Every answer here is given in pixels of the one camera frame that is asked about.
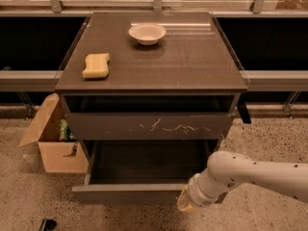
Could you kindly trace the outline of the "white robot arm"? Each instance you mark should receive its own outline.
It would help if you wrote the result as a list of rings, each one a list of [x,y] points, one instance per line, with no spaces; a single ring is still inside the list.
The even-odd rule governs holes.
[[[181,212],[204,208],[243,183],[308,202],[308,165],[254,161],[228,151],[213,153],[207,168],[195,174],[181,191],[177,207]]]

